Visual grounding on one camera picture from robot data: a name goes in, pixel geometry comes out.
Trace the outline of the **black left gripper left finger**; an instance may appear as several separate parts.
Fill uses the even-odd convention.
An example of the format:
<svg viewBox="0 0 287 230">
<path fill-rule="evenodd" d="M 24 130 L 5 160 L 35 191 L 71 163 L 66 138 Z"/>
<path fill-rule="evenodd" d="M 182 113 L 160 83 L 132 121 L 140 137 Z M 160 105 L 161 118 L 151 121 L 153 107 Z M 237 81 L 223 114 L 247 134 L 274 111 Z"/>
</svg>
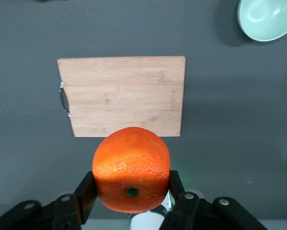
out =
<svg viewBox="0 0 287 230">
<path fill-rule="evenodd" d="M 23 201 L 2 216 L 0 230 L 80 230 L 97 198 L 96 183 L 88 172 L 73 193 L 59 196 L 48 205 Z"/>
</svg>

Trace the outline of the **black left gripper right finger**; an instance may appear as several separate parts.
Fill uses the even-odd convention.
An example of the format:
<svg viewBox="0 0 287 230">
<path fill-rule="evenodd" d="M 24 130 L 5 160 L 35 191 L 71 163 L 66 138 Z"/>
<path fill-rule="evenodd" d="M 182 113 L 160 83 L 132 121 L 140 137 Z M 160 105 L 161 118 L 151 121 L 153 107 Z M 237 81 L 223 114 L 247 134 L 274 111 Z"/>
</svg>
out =
<svg viewBox="0 0 287 230">
<path fill-rule="evenodd" d="M 231 197 L 209 203 L 194 192 L 186 192 L 178 171 L 170 171 L 169 191 L 175 205 L 167 213 L 161 230 L 265 230 L 247 209 Z"/>
</svg>

